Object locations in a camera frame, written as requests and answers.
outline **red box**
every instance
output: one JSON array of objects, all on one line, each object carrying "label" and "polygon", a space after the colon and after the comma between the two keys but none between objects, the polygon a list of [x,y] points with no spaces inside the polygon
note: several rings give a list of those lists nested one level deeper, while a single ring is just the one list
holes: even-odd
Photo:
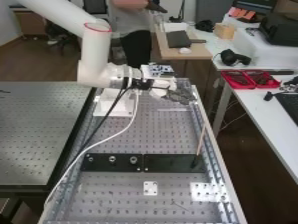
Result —
[{"label": "red box", "polygon": [[233,89],[254,89],[255,83],[242,71],[222,71],[221,75]]},{"label": "red box", "polygon": [[259,89],[277,89],[281,86],[273,76],[261,70],[246,70],[244,71],[245,75],[251,79],[255,84],[255,87]]}]

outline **perforated metal table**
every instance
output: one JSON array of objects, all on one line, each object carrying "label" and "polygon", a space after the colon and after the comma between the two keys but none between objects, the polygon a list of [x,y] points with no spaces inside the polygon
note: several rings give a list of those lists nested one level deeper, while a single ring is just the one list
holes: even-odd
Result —
[{"label": "perforated metal table", "polygon": [[[156,100],[142,92],[130,129],[91,153],[194,154],[205,123],[206,172],[81,172],[80,161],[47,205],[40,224],[246,224],[196,87],[186,79],[180,79],[178,85],[194,92],[197,101],[184,106]],[[99,120],[92,117],[91,108],[73,155]],[[128,122],[129,118],[108,118],[95,142],[121,130]],[[156,196],[144,194],[145,181],[158,184]]]},{"label": "perforated metal table", "polygon": [[0,83],[0,191],[48,190],[89,94],[72,82]]}]

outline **bolt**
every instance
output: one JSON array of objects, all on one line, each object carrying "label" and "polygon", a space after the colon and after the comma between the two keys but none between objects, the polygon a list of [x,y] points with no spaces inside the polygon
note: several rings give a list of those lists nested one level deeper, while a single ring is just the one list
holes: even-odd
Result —
[{"label": "bolt", "polygon": [[130,161],[130,164],[132,165],[136,165],[137,164],[137,157],[136,156],[132,156],[130,159],[129,159],[129,161]]},{"label": "bolt", "polygon": [[109,163],[110,163],[110,164],[114,164],[114,163],[116,163],[116,157],[114,157],[114,156],[110,156],[110,157],[109,157]]}]

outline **cardboard box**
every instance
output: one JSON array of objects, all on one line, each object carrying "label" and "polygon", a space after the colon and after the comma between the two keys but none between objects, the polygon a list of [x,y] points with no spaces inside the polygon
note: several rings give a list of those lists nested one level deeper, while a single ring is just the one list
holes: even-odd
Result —
[{"label": "cardboard box", "polygon": [[229,40],[232,40],[234,38],[234,33],[236,33],[236,28],[234,28],[233,25],[225,25],[222,23],[217,23],[216,24],[214,34],[221,39],[229,39]]}]

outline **black metal bracket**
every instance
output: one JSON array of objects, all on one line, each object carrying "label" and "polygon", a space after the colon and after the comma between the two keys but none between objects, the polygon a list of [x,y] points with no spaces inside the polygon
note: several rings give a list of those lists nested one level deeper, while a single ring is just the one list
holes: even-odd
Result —
[{"label": "black metal bracket", "polygon": [[81,171],[141,172],[142,154],[88,153],[83,161]]},{"label": "black metal bracket", "polygon": [[146,154],[144,155],[144,172],[204,173],[204,160],[201,156],[192,154]]},{"label": "black metal bracket", "polygon": [[205,173],[202,157],[193,154],[85,155],[84,172]]}]

